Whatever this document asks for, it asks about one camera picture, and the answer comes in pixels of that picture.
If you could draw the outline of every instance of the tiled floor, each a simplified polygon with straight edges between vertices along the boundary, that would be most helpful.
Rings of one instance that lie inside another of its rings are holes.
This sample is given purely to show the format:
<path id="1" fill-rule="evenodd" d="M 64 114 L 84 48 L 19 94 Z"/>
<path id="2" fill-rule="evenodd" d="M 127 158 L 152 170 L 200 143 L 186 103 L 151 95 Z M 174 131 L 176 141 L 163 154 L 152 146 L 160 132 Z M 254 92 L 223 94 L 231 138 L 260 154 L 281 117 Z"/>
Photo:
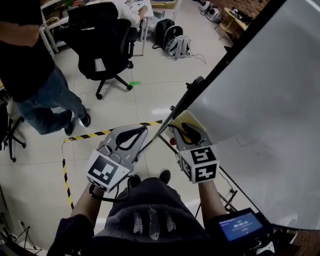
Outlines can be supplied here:
<path id="1" fill-rule="evenodd" d="M 207 76 L 224 56 L 224 45 L 229 45 L 225 39 L 218 40 L 219 31 L 214 30 L 215 24 L 199 14 L 198 6 L 197 2 L 184 0 L 176 24 L 183 27 L 184 33 L 191 38 L 193 54 L 202 54 L 207 65 L 194 57 L 170 59 L 161 49 L 153 50 L 148 41 L 145 55 L 132 58 L 134 68 L 120 74 L 127 82 L 141 81 L 141 85 L 127 91 L 116 80 L 110 80 L 101 91 L 103 99 L 97 100 L 95 93 L 99 82 L 88 80 L 79 72 L 77 54 L 64 49 L 56 55 L 55 62 L 66 76 L 70 89 L 83 100 L 91 115 L 91 125 L 85 128 L 77 121 L 72 135 L 151 122 L 168 116 L 169 107 L 185 93 L 185 83 L 198 76 Z M 135 54 L 141 54 L 141 50 L 142 43 L 137 42 Z M 147 138 L 151 138 L 158 128 L 150 127 Z M 76 203 L 88 183 L 84 174 L 87 160 L 104 136 L 68 142 L 62 148 L 66 137 L 63 130 L 40 136 L 24 122 L 18 134 L 25 138 L 27 147 L 15 147 L 15 164 L 10 161 L 8 150 L 0 151 L 0 184 L 12 218 L 10 226 L 17 234 L 20 231 L 17 220 L 24 221 L 31 226 L 34 243 L 48 249 L 60 219 L 71 213 L 62 170 L 63 156 L 71 195 Z M 188 182 L 174 154 L 158 140 L 140 155 L 135 171 L 145 179 L 157 177 L 163 168 L 171 171 L 170 186 L 195 213 L 199 204 L 198 187 Z M 222 195 L 230 196 L 230 187 L 220 175 L 216 184 Z M 241 195 L 237 195 L 233 203 L 238 208 L 248 206 Z M 111 206 L 111 203 L 102 203 L 99 218 L 105 218 Z"/>

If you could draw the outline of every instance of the display screen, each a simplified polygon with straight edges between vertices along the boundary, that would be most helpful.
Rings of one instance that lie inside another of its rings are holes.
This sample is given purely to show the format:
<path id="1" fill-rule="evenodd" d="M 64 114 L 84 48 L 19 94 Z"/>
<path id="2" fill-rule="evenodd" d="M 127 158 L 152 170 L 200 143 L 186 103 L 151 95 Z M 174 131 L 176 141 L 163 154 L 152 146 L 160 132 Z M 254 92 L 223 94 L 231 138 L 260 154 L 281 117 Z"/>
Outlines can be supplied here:
<path id="1" fill-rule="evenodd" d="M 252 213 L 221 221 L 219 225 L 229 242 L 263 227 Z"/>

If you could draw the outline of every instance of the jeans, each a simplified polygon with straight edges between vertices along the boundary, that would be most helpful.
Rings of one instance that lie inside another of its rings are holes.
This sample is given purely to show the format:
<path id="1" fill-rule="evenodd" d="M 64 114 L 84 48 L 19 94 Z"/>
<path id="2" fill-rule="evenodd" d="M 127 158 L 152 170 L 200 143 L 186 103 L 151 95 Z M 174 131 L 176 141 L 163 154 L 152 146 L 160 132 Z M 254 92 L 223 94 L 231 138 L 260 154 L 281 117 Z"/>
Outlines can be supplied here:
<path id="1" fill-rule="evenodd" d="M 53 108 L 71 110 L 79 119 L 86 116 L 81 99 L 69 90 L 66 78 L 57 66 L 34 95 L 16 104 L 24 119 L 41 135 L 68 128 L 70 124 L 66 111 L 53 113 Z"/>

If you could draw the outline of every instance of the sneaker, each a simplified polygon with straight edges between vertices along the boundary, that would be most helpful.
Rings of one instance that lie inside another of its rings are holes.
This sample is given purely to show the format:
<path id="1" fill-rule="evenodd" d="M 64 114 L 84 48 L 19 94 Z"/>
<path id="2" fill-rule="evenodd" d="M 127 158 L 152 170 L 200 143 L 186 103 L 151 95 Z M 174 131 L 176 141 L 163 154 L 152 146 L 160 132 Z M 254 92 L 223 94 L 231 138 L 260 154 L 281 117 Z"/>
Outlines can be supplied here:
<path id="1" fill-rule="evenodd" d="M 70 136 L 71 134 L 72 134 L 72 132 L 74 131 L 74 126 L 73 126 L 73 124 L 72 124 L 72 112 L 71 112 L 71 110 L 66 110 L 65 111 L 65 114 L 67 115 L 67 117 L 68 117 L 68 121 L 69 121 L 69 123 L 68 123 L 68 127 L 67 128 L 64 128 L 64 132 L 65 132 L 65 134 L 67 135 L 67 136 Z"/>
<path id="2" fill-rule="evenodd" d="M 164 170 L 161 172 L 159 179 L 164 182 L 165 184 L 168 184 L 171 179 L 171 173 L 169 170 Z"/>
<path id="3" fill-rule="evenodd" d="M 129 177 L 128 179 L 128 186 L 132 189 L 136 186 L 138 186 L 141 183 L 141 179 L 138 175 L 133 175 L 131 177 Z"/>
<path id="4" fill-rule="evenodd" d="M 80 119 L 84 127 L 88 127 L 91 123 L 91 118 L 88 113 L 85 113 L 85 117 Z"/>

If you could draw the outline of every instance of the person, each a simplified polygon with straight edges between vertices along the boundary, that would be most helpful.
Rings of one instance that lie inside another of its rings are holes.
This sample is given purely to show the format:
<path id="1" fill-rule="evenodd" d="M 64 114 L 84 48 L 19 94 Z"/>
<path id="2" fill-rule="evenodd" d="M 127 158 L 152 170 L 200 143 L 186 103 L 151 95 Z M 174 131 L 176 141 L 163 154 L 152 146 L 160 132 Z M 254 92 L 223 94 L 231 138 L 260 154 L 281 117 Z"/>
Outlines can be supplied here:
<path id="1" fill-rule="evenodd" d="M 118 10 L 118 19 L 129 20 L 131 22 L 131 27 L 137 27 L 148 11 L 148 7 L 144 5 L 138 10 L 137 14 L 133 14 L 129 7 L 122 0 L 95 0 L 88 2 L 86 5 L 93 5 L 104 2 L 114 3 L 116 9 Z"/>
<path id="2" fill-rule="evenodd" d="M 147 178 L 141 182 L 139 176 L 128 179 L 129 198 L 113 203 L 106 219 L 104 230 L 94 235 L 94 227 L 101 201 L 89 195 L 89 184 L 76 203 L 70 218 L 63 218 L 48 256 L 108 255 L 130 252 L 139 254 L 175 254 L 183 251 L 198 253 L 214 251 L 218 247 L 212 235 L 200 225 L 179 194 L 168 186 L 170 171 L 164 170 L 159 178 Z M 213 217 L 227 214 L 213 181 L 198 184 L 204 226 Z M 95 187 L 93 191 L 103 196 L 104 191 Z M 126 196 L 127 188 L 117 197 Z"/>
<path id="3" fill-rule="evenodd" d="M 1 1 L 0 79 L 21 115 L 41 135 L 64 128 L 69 136 L 72 112 L 85 127 L 91 119 L 39 37 L 42 24 L 39 0 Z M 65 111 L 53 113 L 56 107 Z"/>

